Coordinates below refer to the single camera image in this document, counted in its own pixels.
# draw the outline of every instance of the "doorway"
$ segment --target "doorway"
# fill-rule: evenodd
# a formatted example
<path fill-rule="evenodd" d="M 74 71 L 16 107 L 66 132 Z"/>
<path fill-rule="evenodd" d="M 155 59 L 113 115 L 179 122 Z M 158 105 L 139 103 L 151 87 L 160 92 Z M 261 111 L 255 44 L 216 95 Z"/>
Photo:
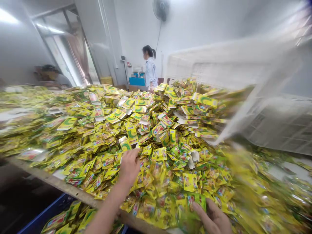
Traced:
<path fill-rule="evenodd" d="M 75 5 L 36 17 L 33 23 L 72 86 L 100 84 Z"/>

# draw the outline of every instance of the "fluorescent light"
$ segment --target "fluorescent light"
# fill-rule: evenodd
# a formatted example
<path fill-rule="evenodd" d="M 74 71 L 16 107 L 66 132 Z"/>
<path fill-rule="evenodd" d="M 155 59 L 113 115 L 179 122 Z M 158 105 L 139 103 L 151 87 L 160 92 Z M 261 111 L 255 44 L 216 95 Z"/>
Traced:
<path fill-rule="evenodd" d="M 64 33 L 63 31 L 57 30 L 57 29 L 55 29 L 55 28 L 46 27 L 46 26 L 43 26 L 43 25 L 41 25 L 41 24 L 36 24 L 36 25 L 37 25 L 38 27 L 40 27 L 40 28 L 48 29 L 48 30 L 50 30 L 50 31 L 53 32 L 53 33 Z"/>
<path fill-rule="evenodd" d="M 0 22 L 5 22 L 5 23 L 18 23 L 19 21 L 13 17 L 11 14 L 6 12 L 5 10 L 0 8 Z"/>

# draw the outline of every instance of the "blue crate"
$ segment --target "blue crate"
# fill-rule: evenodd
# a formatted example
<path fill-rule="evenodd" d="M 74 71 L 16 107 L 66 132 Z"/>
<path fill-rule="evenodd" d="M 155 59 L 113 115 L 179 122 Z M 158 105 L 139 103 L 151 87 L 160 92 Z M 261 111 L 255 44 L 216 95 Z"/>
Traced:
<path fill-rule="evenodd" d="M 44 225 L 54 216 L 58 215 L 64 210 L 67 210 L 75 199 L 66 193 L 63 193 L 51 205 L 49 205 L 43 212 L 35 217 L 29 224 L 27 224 L 18 234 L 40 234 Z"/>
<path fill-rule="evenodd" d="M 129 82 L 130 82 L 130 85 L 145 86 L 145 79 L 144 78 L 130 77 Z"/>

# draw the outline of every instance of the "human hand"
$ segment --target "human hand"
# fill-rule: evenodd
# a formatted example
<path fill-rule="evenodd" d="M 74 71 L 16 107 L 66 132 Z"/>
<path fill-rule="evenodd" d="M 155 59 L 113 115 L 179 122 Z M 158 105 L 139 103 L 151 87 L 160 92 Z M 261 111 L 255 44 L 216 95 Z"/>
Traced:
<path fill-rule="evenodd" d="M 153 86 L 151 86 L 149 90 L 150 90 L 150 93 L 154 93 L 154 87 Z"/>
<path fill-rule="evenodd" d="M 207 214 L 202 207 L 193 202 L 193 208 L 209 234 L 232 234 L 231 223 L 225 213 L 210 199 L 206 198 Z"/>
<path fill-rule="evenodd" d="M 141 149 L 132 149 L 124 152 L 119 172 L 119 181 L 131 188 L 140 172 L 140 160 L 137 158 Z"/>

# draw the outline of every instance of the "striped shirt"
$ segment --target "striped shirt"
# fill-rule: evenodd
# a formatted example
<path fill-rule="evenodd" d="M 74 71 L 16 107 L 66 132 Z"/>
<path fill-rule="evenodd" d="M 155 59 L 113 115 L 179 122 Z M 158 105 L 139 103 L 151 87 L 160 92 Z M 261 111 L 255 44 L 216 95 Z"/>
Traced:
<path fill-rule="evenodd" d="M 152 57 L 149 57 L 146 61 L 145 80 L 147 86 L 149 86 L 151 82 L 153 83 L 153 87 L 157 86 L 158 77 L 156 74 L 154 59 Z"/>

